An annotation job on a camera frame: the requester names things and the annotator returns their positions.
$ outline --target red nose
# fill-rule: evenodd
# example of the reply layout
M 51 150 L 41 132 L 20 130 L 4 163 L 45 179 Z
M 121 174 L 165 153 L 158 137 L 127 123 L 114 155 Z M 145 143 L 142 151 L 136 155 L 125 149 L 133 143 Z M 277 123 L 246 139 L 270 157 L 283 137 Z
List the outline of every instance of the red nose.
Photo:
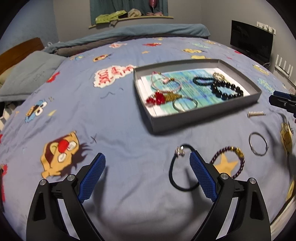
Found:
M 67 150 L 67 147 L 69 146 L 69 142 L 66 140 L 61 140 L 58 144 L 58 150 L 60 153 L 64 153 Z

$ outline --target black bead bracelet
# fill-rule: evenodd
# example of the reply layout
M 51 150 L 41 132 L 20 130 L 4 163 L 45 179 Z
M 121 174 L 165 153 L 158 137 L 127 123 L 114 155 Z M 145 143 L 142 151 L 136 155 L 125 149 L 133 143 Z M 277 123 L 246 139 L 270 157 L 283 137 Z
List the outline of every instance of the black bead bracelet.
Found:
M 240 87 L 236 87 L 234 84 L 230 84 L 229 82 L 225 82 L 224 80 L 223 81 L 218 80 L 218 81 L 212 82 L 210 85 L 211 85 L 212 93 L 215 94 L 217 98 L 221 98 L 222 100 L 229 100 L 229 99 L 244 96 L 244 92 L 240 89 Z M 229 88 L 235 91 L 237 94 L 228 95 L 226 93 L 222 93 L 220 90 L 218 90 L 218 87 Z

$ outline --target pink bracelet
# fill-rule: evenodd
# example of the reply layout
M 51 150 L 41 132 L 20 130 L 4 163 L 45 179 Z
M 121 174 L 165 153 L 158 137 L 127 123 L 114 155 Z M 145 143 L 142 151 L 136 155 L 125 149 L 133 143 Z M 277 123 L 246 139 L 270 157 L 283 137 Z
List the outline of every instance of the pink bracelet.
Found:
M 163 80 L 163 84 L 167 84 L 167 83 L 169 83 L 170 81 L 175 81 L 176 83 L 178 83 L 179 84 L 179 86 L 176 88 L 176 89 L 173 89 L 173 90 L 160 90 L 160 89 L 158 89 L 156 86 L 155 86 L 155 84 L 154 84 L 154 82 L 153 82 L 153 75 L 154 74 L 159 74 L 159 75 L 161 75 L 161 76 L 163 76 L 164 77 L 164 80 Z M 153 89 L 155 89 L 155 90 L 157 90 L 157 91 L 159 91 L 159 92 L 161 92 L 161 93 L 169 93 L 169 92 L 178 92 L 181 88 L 182 88 L 182 83 L 179 81 L 179 80 L 176 80 L 175 78 L 168 78 L 168 77 L 166 77 L 165 75 L 163 75 L 162 73 L 160 73 L 160 72 L 155 72 L 155 71 L 153 71 L 152 72 L 152 75 L 151 75 L 151 86 L 152 86 L 152 88 Z

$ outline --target gray tray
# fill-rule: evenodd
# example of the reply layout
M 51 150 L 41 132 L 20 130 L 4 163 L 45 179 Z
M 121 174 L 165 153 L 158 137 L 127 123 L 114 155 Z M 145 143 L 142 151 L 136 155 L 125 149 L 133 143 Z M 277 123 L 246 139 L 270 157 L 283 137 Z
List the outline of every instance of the gray tray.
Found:
M 187 69 L 204 69 L 204 68 L 219 68 L 224 71 L 231 78 L 235 79 L 240 83 L 247 92 L 250 93 L 249 96 L 243 96 L 236 99 L 231 99 L 224 101 L 222 103 L 213 104 L 210 106 L 188 110 L 186 112 L 175 113 L 167 116 L 154 117 L 148 112 L 144 101 L 139 96 L 145 112 L 150 119 L 152 124 L 153 132 L 162 132 L 167 130 L 172 130 L 183 125 L 194 123 L 227 111 L 244 107 L 256 103 L 259 99 L 262 91 L 261 89 L 248 77 L 243 75 L 236 68 L 227 64 L 220 59 L 189 59 L 180 61 L 171 61 L 164 63 L 151 64 L 146 66 L 141 66 L 134 69 L 134 83 L 139 94 L 139 87 L 136 80 L 140 79 L 141 76 L 151 75 L 153 71 L 156 72 L 172 72 L 181 71 Z

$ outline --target wooden headboard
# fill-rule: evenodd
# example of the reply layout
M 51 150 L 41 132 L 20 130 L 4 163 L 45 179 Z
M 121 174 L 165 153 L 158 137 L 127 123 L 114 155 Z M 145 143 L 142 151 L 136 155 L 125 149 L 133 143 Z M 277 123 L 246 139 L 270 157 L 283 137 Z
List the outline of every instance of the wooden headboard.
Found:
M 15 64 L 21 62 L 34 51 L 42 49 L 44 49 L 44 46 L 41 39 L 33 38 L 7 50 L 0 55 L 0 74 Z

